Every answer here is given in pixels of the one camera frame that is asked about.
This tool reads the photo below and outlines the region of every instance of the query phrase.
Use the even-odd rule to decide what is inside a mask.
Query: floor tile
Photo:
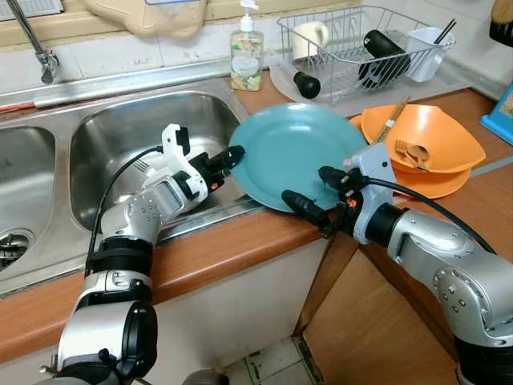
[[[230,385],[252,385],[253,382],[249,377],[248,367],[244,359],[240,359],[236,363],[233,363],[226,369],[224,374],[230,379]]]
[[[313,382],[304,363],[299,362],[268,377],[261,385],[313,385]]]
[[[301,356],[291,338],[283,339],[246,357],[249,373],[254,383],[301,361]]]

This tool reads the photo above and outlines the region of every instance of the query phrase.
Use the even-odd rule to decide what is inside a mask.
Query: white mug
[[[306,22],[295,26],[294,32],[292,49],[295,59],[317,55],[317,46],[324,48],[328,45],[329,31],[323,22]]]

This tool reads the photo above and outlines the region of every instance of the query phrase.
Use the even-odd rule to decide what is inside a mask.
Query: pump dispenser
[[[253,0],[240,0],[244,7],[244,17],[240,20],[240,30],[233,31],[230,37],[232,52],[232,88],[245,91],[259,91],[262,88],[262,54],[264,34],[254,30],[251,10],[259,6]]]

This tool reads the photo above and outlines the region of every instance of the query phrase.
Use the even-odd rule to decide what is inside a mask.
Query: sink drain
[[[33,237],[34,234],[26,229],[13,229],[0,234],[0,271],[26,252]]]

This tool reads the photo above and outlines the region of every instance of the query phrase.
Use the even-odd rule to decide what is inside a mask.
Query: dish rack
[[[297,33],[294,28],[306,22],[323,22],[329,31],[329,42],[320,47]],[[370,30],[379,30],[402,49],[408,32],[428,26],[414,18],[380,6],[357,6],[326,12],[287,16],[277,21],[281,26],[283,57],[297,71],[315,76],[321,82],[318,98],[332,105],[355,92],[372,92],[394,87],[399,80],[413,76],[426,58],[440,47],[374,58],[364,47]],[[308,54],[294,59],[293,40],[304,39]],[[450,48],[454,42],[441,46]]]

